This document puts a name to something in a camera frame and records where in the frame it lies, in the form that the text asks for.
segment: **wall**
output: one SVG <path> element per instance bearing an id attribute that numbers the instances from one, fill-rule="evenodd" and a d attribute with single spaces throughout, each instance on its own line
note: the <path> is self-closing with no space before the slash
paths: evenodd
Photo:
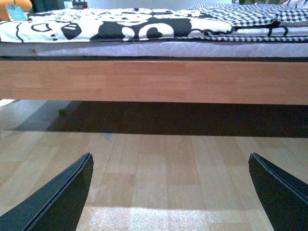
<path id="1" fill-rule="evenodd" d="M 198 3 L 231 3 L 231 0 L 87 0 L 89 8 L 165 8 L 170 10 L 187 9 Z"/>

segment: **mattress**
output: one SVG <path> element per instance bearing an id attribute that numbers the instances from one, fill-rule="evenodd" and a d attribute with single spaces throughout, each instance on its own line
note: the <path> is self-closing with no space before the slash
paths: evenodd
<path id="1" fill-rule="evenodd" d="M 111 57 L 308 57 L 306 43 L 247 42 L 71 42 L 1 43 L 0 56 L 111 56 Z"/>

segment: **orange toy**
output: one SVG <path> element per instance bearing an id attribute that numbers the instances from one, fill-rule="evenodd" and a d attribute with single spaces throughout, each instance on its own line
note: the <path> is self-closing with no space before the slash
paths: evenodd
<path id="1" fill-rule="evenodd" d="M 32 9 L 30 0 L 0 0 L 0 21 L 10 20 L 8 12 L 6 11 L 6 5 L 20 6 L 24 12 L 28 12 Z"/>

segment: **pillow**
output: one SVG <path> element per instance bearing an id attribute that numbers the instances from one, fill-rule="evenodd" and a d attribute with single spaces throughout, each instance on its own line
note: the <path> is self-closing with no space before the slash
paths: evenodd
<path id="1" fill-rule="evenodd" d="M 274 22 L 295 23 L 308 20 L 307 9 L 293 9 L 282 5 L 211 4 L 201 3 L 190 7 L 200 10 L 231 26 L 263 26 Z"/>
<path id="2" fill-rule="evenodd" d="M 308 8 L 308 0 L 288 0 L 282 5 L 291 8 Z"/>

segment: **blue tag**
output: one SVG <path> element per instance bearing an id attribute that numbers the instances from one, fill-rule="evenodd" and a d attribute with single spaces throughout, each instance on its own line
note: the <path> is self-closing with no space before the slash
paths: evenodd
<path id="1" fill-rule="evenodd" d="M 20 6 L 9 6 L 6 5 L 6 9 L 9 13 L 9 16 L 14 21 L 27 21 L 27 17 L 24 11 L 21 9 Z"/>

